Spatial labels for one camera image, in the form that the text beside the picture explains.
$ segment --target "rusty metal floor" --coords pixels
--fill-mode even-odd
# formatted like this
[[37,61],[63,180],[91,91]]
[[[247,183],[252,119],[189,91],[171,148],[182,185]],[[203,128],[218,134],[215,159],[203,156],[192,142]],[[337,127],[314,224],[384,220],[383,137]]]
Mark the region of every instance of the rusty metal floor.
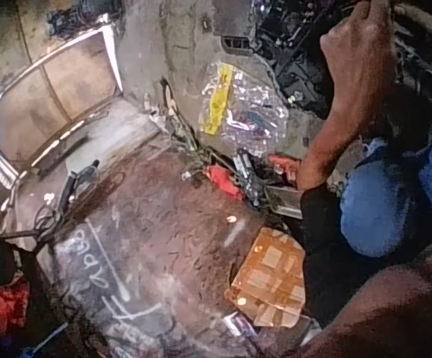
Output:
[[[95,128],[126,117],[110,111]],[[104,357],[254,357],[253,344],[222,320],[235,311],[224,291],[264,218],[205,178],[182,181],[190,159],[154,135],[146,117],[134,118],[139,139],[123,131],[97,188],[38,255],[51,300],[71,320],[70,339]],[[103,140],[93,136],[42,181],[29,176],[19,229],[32,225],[45,194],[58,193],[69,163]]]

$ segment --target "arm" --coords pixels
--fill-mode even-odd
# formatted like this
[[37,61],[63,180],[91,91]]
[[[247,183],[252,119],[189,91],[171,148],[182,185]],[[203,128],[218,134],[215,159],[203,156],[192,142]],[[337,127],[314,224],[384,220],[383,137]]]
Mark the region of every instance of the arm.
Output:
[[322,185],[338,159],[368,125],[395,74],[387,0],[362,1],[320,39],[334,80],[331,112],[298,171],[300,190]]

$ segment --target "red cloth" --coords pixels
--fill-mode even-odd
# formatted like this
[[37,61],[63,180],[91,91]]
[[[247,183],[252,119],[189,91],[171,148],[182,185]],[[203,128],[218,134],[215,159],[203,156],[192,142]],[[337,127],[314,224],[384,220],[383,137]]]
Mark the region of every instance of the red cloth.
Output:
[[244,195],[240,189],[234,185],[231,180],[231,171],[221,166],[208,166],[207,176],[210,181],[217,184],[217,186],[224,192],[231,194],[233,197],[242,200]]
[[15,273],[9,284],[0,286],[0,336],[25,326],[29,296],[30,284],[21,272]]

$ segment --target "person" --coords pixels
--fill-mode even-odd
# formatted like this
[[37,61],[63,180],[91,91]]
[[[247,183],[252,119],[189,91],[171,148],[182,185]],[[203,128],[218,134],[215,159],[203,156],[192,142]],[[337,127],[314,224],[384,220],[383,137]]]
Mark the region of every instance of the person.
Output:
[[[413,9],[403,12],[413,14]],[[320,39],[334,100],[296,178],[304,191],[306,308],[328,326],[304,349],[318,352],[313,357],[351,357],[348,346],[359,348],[357,357],[418,357],[405,355],[413,350],[403,351],[404,344],[432,329],[425,312],[432,310],[432,144],[411,157],[394,156],[386,141],[376,138],[351,174],[341,203],[326,185],[340,156],[367,129],[392,88],[393,28],[387,0],[361,1]],[[397,309],[403,316],[394,313]],[[432,339],[432,331],[427,336]]]

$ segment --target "yellow label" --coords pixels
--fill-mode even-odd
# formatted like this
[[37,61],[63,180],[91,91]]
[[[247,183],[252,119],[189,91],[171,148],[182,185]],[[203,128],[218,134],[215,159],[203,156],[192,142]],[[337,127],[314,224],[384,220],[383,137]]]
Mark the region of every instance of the yellow label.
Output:
[[223,63],[219,67],[219,82],[216,90],[210,98],[209,122],[204,125],[204,132],[216,134],[222,124],[225,108],[228,105],[229,94],[232,85],[234,66]]

